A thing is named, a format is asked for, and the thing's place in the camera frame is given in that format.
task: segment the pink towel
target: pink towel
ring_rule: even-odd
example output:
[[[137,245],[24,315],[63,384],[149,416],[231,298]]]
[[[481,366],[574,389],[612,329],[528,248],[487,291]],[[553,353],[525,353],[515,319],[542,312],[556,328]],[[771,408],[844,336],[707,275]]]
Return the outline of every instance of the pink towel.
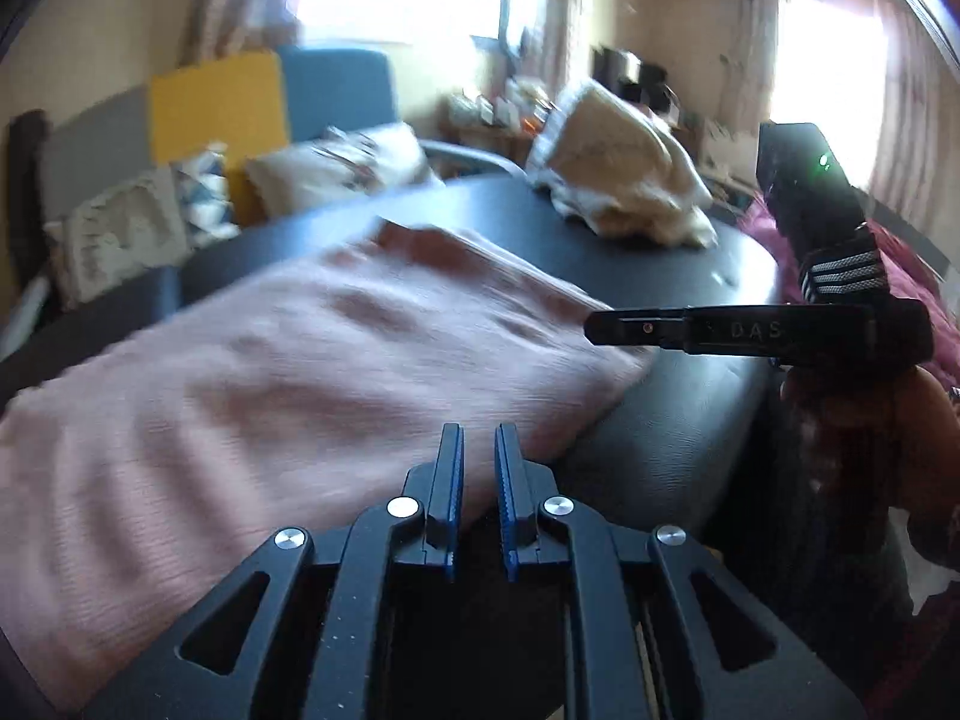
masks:
[[[497,423],[554,459],[649,367],[584,339],[602,307],[488,242],[384,223],[24,391],[0,423],[0,628],[79,709],[272,531],[399,493],[445,421],[471,522]]]

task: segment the blue and white pillow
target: blue and white pillow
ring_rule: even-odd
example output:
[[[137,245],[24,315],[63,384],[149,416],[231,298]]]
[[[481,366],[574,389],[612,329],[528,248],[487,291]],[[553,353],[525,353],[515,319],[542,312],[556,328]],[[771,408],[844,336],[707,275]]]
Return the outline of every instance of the blue and white pillow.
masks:
[[[233,223],[223,145],[212,143],[196,156],[172,162],[170,169],[190,247],[198,250],[240,233]]]

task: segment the magenta fabric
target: magenta fabric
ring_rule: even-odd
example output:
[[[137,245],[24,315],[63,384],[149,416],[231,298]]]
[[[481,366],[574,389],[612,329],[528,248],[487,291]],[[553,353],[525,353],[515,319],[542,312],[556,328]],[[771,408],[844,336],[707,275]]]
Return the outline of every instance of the magenta fabric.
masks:
[[[933,359],[923,367],[936,377],[944,389],[960,386],[960,330],[957,330],[953,317],[940,300],[937,277],[900,238],[874,221],[867,224],[877,239],[890,281],[890,292],[897,298],[920,300],[930,312]],[[754,200],[738,226],[773,255],[784,302],[803,303],[797,258],[790,242],[776,229],[773,215],[761,197]]]

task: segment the black and white strap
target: black and white strap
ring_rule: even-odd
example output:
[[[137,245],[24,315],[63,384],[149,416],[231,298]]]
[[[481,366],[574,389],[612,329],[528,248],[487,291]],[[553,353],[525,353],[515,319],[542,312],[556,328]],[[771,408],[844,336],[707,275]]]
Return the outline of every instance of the black and white strap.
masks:
[[[887,290],[887,274],[876,249],[810,266],[800,282],[803,297],[850,295],[864,290]]]

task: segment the triangular cutout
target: triangular cutout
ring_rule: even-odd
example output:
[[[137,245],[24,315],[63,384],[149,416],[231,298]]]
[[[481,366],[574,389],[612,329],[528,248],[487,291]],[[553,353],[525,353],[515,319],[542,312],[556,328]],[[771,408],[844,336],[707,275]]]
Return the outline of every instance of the triangular cutout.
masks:
[[[179,648],[181,658],[223,676],[232,673],[268,584],[269,574],[257,571],[251,575],[186,637]]]
[[[697,571],[690,576],[690,583],[724,670],[740,671],[774,654],[776,643],[770,635],[747,617],[713,579]]]

